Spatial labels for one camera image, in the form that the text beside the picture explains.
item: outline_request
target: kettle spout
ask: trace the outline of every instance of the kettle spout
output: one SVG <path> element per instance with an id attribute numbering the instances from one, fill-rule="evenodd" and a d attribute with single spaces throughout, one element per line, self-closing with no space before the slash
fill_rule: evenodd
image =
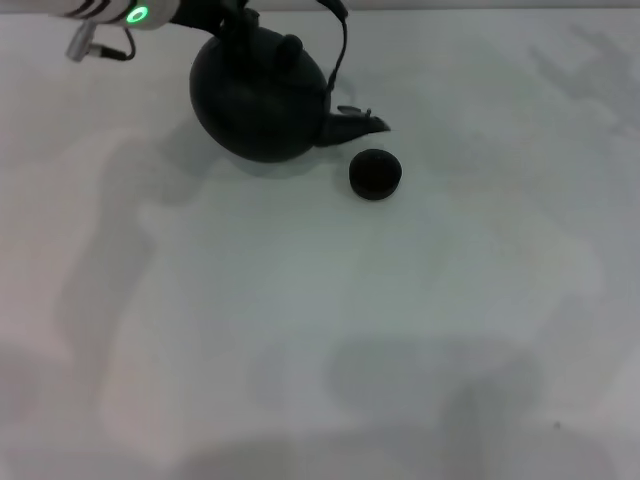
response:
<path id="1" fill-rule="evenodd" d="M 384 120 L 354 107 L 338 107 L 341 114 L 330 113 L 325 119 L 320 135 L 314 142 L 316 147 L 340 145 L 370 133 L 388 132 L 391 129 Z"/>

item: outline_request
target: green led ring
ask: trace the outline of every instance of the green led ring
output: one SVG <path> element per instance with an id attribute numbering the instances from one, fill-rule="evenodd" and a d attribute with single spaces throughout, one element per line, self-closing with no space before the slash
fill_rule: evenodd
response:
<path id="1" fill-rule="evenodd" d="M 127 15 L 127 23 L 138 23 L 149 15 L 148 7 L 136 7 Z"/>

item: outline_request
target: white table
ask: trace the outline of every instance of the white table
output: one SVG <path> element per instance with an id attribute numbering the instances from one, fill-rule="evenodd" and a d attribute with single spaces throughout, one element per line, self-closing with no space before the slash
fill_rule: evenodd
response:
<path id="1" fill-rule="evenodd" d="M 206 35 L 1 20 L 0 478 L 639 477 L 640 13 L 350 27 L 336 103 L 394 131 L 265 166 L 194 121 Z"/>

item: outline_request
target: black cable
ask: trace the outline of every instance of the black cable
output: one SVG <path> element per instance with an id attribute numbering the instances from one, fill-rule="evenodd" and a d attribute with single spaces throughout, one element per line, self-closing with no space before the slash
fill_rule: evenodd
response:
<path id="1" fill-rule="evenodd" d="M 338 70 L 340 70 L 340 66 L 342 65 L 342 60 L 344 60 L 344 56 L 347 53 L 347 43 L 349 42 L 349 34 L 347 28 L 347 21 L 344 18 L 340 19 L 340 24 L 342 25 L 342 50 L 340 51 L 340 56 L 338 57 L 338 61 L 336 62 L 336 66 L 331 72 L 331 76 L 329 77 L 329 82 L 327 83 L 327 93 L 331 93 L 336 85 L 336 79 L 338 78 Z"/>
<path id="2" fill-rule="evenodd" d="M 127 55 L 125 58 L 125 62 L 128 62 L 129 60 L 133 60 L 136 56 L 136 53 L 137 53 L 136 41 L 133 38 L 131 30 L 129 30 L 128 28 L 123 28 L 123 30 L 124 30 L 124 34 L 127 36 L 127 39 L 129 40 L 129 47 L 131 48 L 129 55 Z"/>
<path id="3" fill-rule="evenodd" d="M 99 49 L 99 55 L 102 58 L 108 58 L 110 60 L 116 60 L 118 62 L 128 62 L 129 60 L 133 60 L 136 56 L 136 41 L 133 39 L 133 35 L 128 28 L 123 28 L 127 39 L 129 40 L 129 46 L 131 50 L 129 53 L 124 53 L 121 50 L 107 47 L 106 45 L 94 45 L 95 48 Z"/>

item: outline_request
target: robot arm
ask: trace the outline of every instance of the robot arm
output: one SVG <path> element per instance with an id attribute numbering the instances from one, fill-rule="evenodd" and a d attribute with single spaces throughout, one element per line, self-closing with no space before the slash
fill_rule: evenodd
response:
<path id="1" fill-rule="evenodd" d="M 180 0 L 0 0 L 0 14 L 41 13 L 153 30 L 169 23 L 180 3 Z"/>
<path id="2" fill-rule="evenodd" d="M 85 56 L 130 60 L 135 43 L 128 29 L 154 30 L 167 23 L 219 34 L 223 19 L 232 19 L 244 0 L 0 0 L 0 14 L 47 14 L 82 21 L 69 47 L 67 57 L 79 62 Z M 98 25 L 125 28 L 132 51 L 125 54 L 104 45 L 93 44 Z"/>

